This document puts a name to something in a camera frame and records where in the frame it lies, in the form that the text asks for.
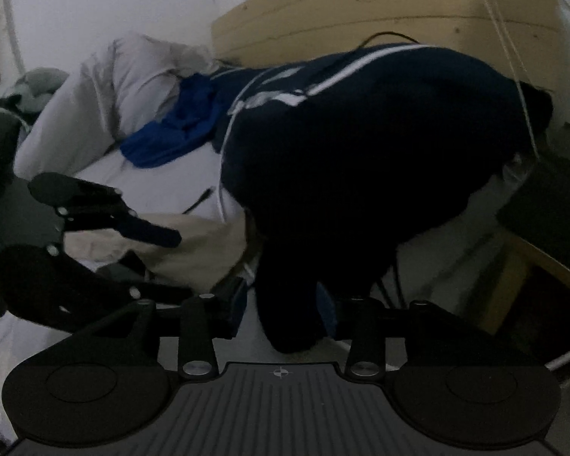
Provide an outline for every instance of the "beige cloth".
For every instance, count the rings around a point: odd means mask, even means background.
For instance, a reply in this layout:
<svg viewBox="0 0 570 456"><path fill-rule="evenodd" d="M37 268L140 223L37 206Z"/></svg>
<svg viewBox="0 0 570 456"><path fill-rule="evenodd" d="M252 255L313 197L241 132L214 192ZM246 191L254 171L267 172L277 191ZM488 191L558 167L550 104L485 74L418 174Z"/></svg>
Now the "beige cloth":
<svg viewBox="0 0 570 456"><path fill-rule="evenodd" d="M227 224L188 214L140 217L178 230L182 242L176 249L165 249L115 230L78 231L65 234L65 252L74 259L114 262L133 250L155 274L206 293L239 262L247 246L244 214Z"/></svg>

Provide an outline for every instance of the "wooden leg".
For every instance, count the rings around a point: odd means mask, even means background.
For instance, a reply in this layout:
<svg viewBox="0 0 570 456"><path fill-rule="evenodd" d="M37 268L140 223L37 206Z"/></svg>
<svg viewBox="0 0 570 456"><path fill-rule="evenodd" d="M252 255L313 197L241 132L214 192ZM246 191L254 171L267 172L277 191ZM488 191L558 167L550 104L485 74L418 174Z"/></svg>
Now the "wooden leg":
<svg viewBox="0 0 570 456"><path fill-rule="evenodd" d="M514 250L508 251L499 282L480 320L481 329L490 334L496 334L521 291L521 286L526 281L530 268L530 264L519 253Z"/></svg>

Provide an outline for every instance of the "pillow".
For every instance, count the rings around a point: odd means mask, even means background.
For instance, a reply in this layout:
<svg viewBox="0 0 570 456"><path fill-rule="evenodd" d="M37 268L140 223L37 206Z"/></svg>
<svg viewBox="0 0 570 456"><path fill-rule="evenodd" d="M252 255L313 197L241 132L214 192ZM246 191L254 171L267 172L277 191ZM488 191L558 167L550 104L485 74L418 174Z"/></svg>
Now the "pillow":
<svg viewBox="0 0 570 456"><path fill-rule="evenodd" d="M84 61L49 101L19 148L14 173L73 176L116 141L163 117L180 77L215 68L204 48L129 33Z"/></svg>

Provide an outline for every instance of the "blue cloth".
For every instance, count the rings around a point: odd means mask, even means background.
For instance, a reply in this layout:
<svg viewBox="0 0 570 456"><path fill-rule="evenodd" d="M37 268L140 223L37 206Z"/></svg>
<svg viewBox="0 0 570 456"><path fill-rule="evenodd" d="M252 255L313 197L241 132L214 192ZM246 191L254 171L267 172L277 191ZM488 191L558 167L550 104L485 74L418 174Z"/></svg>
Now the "blue cloth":
<svg viewBox="0 0 570 456"><path fill-rule="evenodd" d="M123 141L120 151L137 168L155 168L201 147L227 108L209 77L195 74L180 83L173 109Z"/></svg>

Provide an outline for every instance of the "wooden headboard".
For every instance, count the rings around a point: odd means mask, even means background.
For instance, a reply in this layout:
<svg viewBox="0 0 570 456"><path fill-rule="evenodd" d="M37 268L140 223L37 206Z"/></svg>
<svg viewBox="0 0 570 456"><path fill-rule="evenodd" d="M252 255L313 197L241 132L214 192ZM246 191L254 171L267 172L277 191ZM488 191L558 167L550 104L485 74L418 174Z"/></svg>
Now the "wooden headboard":
<svg viewBox="0 0 570 456"><path fill-rule="evenodd" d="M555 90L557 1L498 2L532 83ZM383 31L462 51L511 75L483 0L247 0L214 22L213 41L218 57L262 67L351 50Z"/></svg>

